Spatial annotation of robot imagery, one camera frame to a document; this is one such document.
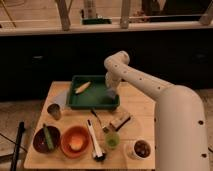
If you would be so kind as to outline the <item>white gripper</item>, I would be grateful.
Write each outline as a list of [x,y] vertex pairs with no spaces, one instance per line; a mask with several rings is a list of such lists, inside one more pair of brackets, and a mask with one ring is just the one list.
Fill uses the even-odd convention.
[[117,88],[121,82],[121,78],[107,72],[105,76],[105,84],[107,86],[107,94],[109,97],[115,97],[117,95]]

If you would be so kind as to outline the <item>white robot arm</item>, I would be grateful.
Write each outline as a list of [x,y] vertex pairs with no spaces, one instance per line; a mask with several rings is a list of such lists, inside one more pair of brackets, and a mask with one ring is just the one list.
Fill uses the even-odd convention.
[[104,60],[111,96],[123,80],[155,101],[155,171],[210,171],[204,105],[192,89],[129,66],[127,52]]

